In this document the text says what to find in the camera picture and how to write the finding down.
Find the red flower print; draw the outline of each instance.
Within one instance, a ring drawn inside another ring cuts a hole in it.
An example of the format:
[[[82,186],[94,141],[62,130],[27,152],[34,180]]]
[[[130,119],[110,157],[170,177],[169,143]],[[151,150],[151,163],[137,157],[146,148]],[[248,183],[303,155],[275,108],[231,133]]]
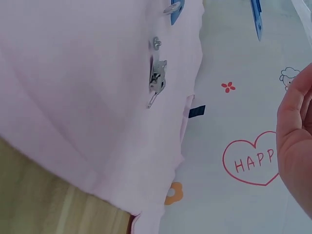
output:
[[[229,82],[228,84],[222,83],[221,86],[225,88],[226,93],[229,93],[231,89],[232,90],[236,89],[234,86],[232,86],[232,82]]]

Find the heart outline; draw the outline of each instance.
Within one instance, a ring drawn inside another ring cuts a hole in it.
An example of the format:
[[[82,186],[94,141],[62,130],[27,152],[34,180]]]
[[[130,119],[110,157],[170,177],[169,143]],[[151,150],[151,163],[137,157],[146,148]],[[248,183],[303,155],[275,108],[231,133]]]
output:
[[[236,142],[245,142],[245,143],[250,144],[254,149],[256,149],[257,141],[259,140],[260,137],[262,137],[262,136],[263,136],[264,134],[266,134],[266,133],[274,133],[274,134],[276,134],[276,132],[274,132],[274,131],[266,131],[266,132],[261,133],[261,134],[255,139],[254,143],[251,143],[250,141],[247,141],[247,140],[235,140],[235,141],[232,141],[231,143],[228,144],[228,146],[225,148],[225,150],[224,150],[224,152],[223,152],[222,163],[223,163],[224,169],[226,170],[226,172],[227,172],[231,177],[233,177],[234,179],[237,179],[237,180],[240,181],[240,182],[243,182],[243,183],[246,183],[246,184],[251,184],[251,185],[256,185],[256,186],[267,186],[267,185],[269,185],[276,177],[278,177],[279,172],[277,172],[276,175],[273,176],[272,179],[270,179],[270,180],[269,180],[267,183],[265,183],[265,184],[249,182],[249,181],[246,181],[246,180],[243,180],[243,179],[240,179],[240,178],[234,176],[234,175],[227,169],[227,167],[226,167],[226,165],[225,165],[225,162],[224,162],[225,153],[226,153],[227,149],[228,149],[232,144],[234,144],[234,143],[236,143]]]

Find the sheep cartoon print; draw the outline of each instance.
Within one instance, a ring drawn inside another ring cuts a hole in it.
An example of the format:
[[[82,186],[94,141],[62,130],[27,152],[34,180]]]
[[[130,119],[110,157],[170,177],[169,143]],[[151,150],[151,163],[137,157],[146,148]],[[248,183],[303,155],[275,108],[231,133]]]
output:
[[[286,67],[281,71],[281,76],[279,80],[282,81],[285,85],[285,90],[288,90],[288,87],[292,83],[292,80],[299,74],[299,70],[295,70],[292,67]]]

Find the red heart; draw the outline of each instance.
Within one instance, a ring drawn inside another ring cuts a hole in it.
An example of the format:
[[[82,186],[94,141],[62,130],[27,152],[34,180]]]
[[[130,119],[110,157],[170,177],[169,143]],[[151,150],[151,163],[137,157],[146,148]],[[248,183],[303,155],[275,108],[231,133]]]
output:
[[[244,180],[244,179],[240,179],[236,176],[234,176],[229,170],[228,168],[226,167],[225,165],[225,160],[224,160],[224,157],[225,157],[225,154],[226,154],[226,151],[228,150],[228,148],[237,143],[237,142],[245,142],[245,143],[248,143],[250,144],[254,149],[256,149],[256,145],[257,145],[257,141],[259,140],[259,138],[265,134],[268,134],[268,133],[274,133],[276,134],[276,132],[273,132],[273,131],[267,131],[267,132],[264,132],[264,133],[261,133],[257,138],[256,140],[254,141],[254,143],[251,143],[250,141],[247,141],[247,140],[235,140],[235,141],[232,141],[230,144],[228,144],[228,146],[226,147],[226,149],[224,150],[224,153],[223,153],[223,157],[222,157],[222,162],[223,162],[223,167],[224,169],[226,170],[226,172],[233,178],[237,179],[238,181],[240,182],[243,182],[243,183],[246,183],[246,184],[252,184],[252,185],[257,185],[257,186],[267,186],[268,184],[270,184],[278,175],[279,173],[277,172],[272,178],[270,178],[270,180],[266,183],[254,183],[254,182],[250,182],[250,181],[247,181],[247,180]]]

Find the metal hook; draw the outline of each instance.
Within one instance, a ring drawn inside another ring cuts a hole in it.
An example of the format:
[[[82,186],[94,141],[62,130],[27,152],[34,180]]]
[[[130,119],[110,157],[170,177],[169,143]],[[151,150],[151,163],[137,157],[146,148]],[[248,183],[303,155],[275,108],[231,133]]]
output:
[[[152,104],[154,103],[156,97],[157,97],[158,93],[155,93],[153,96],[152,96],[152,99],[150,100],[150,102],[148,103],[147,105],[147,109],[150,109]]]

